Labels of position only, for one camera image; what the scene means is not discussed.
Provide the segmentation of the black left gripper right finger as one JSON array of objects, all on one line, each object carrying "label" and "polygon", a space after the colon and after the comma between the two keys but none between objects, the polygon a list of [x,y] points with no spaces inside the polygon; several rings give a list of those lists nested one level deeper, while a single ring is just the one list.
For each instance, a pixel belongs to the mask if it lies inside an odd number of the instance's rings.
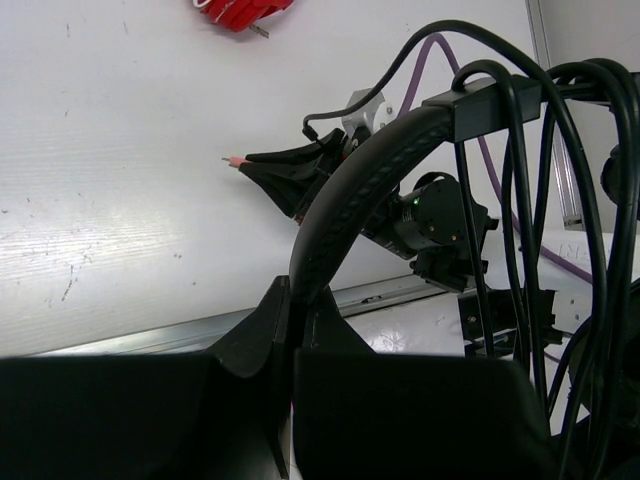
[{"label": "black left gripper right finger", "polygon": [[305,479],[549,479],[551,436],[512,361],[375,352],[330,291],[294,355],[293,450]]}]

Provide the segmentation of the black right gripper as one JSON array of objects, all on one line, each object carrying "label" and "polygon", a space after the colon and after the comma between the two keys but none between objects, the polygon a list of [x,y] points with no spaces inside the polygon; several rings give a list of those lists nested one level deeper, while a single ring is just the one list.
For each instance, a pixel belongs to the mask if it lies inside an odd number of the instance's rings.
[{"label": "black right gripper", "polygon": [[323,175],[315,164],[333,167],[343,158],[347,139],[346,133],[336,128],[301,147],[249,154],[239,171],[285,216],[302,218],[306,214],[299,233],[300,250],[349,250],[355,238],[363,235],[400,258],[414,256],[415,251],[393,228],[402,210],[399,183],[415,167],[415,155],[407,152],[413,144],[405,134],[376,134],[321,188]]}]

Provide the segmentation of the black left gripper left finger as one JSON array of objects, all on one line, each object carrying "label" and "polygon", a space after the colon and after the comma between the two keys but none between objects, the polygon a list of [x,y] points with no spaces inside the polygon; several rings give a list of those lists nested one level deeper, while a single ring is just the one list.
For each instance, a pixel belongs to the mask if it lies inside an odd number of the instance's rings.
[{"label": "black left gripper left finger", "polygon": [[285,479],[290,286],[275,278],[221,340],[179,354],[7,358],[5,479]]}]

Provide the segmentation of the black headphones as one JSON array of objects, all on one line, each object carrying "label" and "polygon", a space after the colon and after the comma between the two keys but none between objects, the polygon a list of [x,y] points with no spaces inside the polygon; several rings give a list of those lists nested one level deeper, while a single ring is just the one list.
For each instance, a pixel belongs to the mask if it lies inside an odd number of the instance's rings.
[{"label": "black headphones", "polygon": [[451,94],[475,95],[468,77],[483,74],[490,84],[479,89],[485,105],[479,112],[483,123],[468,133],[455,125],[453,101],[428,100],[414,113],[374,135],[353,159],[329,178],[302,223],[290,262],[292,292],[299,302],[311,302],[328,285],[356,237],[378,206],[400,181],[443,142],[459,145],[466,140],[509,129],[521,132],[526,118],[522,86],[536,92],[531,104],[548,104],[575,161],[576,175],[585,178],[586,157],[579,135],[566,107],[569,99],[602,103],[622,111],[619,131],[625,147],[624,164],[637,162],[633,129],[639,125],[639,76],[621,64],[604,58],[562,64],[544,71],[534,67],[528,76],[511,75],[500,64],[472,62],[455,74]]}]

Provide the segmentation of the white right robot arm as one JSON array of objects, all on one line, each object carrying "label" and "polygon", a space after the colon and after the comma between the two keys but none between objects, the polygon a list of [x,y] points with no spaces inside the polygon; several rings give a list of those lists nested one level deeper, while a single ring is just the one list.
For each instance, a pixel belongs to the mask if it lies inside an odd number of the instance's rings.
[{"label": "white right robot arm", "polygon": [[[352,132],[333,130],[320,144],[280,152],[233,157],[229,163],[257,184],[285,216],[302,222],[312,201],[330,175],[371,137],[369,128]],[[483,272],[488,283],[488,305],[494,345],[498,355],[512,352],[518,340],[516,308],[511,295],[504,245],[501,237],[485,243],[488,233],[499,231],[498,219],[486,207],[472,205],[478,246],[486,253]],[[464,339],[471,354],[483,348],[480,307],[473,293],[475,280],[470,242],[458,180],[446,172],[428,172],[412,192],[393,190],[376,208],[362,235],[385,250],[408,261],[413,274],[426,283],[459,294]],[[540,301],[543,339],[558,344],[563,333],[555,328],[552,302],[559,291],[585,292],[592,284],[588,255],[582,242],[568,244],[564,238],[548,238],[541,246],[543,269]]]}]

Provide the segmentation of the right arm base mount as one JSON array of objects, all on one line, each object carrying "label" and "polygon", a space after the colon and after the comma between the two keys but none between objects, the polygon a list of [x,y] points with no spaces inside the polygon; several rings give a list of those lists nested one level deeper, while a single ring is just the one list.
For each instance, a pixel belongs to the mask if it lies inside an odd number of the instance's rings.
[{"label": "right arm base mount", "polygon": [[[509,290],[490,290],[489,307],[493,320],[494,345],[496,355],[504,357],[513,353],[518,340],[517,321]],[[555,314],[552,312],[555,292],[541,292],[541,314],[543,320],[544,345],[560,345],[563,333],[555,328]],[[480,309],[475,292],[458,297],[458,307],[466,357],[485,356],[484,336],[480,322]]]}]

